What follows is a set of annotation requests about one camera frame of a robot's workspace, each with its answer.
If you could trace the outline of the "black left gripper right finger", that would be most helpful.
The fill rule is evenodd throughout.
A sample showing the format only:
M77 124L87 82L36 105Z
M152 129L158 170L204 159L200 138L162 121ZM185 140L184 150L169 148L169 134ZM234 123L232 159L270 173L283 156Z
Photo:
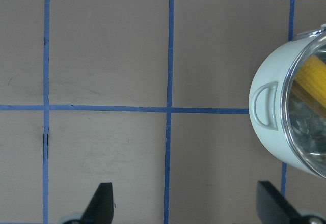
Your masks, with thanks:
M313 215L301 215L269 181L258 181L256 212L261 223L313 223Z

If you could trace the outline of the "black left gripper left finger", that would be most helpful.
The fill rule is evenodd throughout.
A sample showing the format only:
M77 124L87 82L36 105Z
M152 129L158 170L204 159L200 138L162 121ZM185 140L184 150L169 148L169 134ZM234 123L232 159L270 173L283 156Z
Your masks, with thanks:
M114 217L112 183L100 183L81 216L81 223L111 224Z

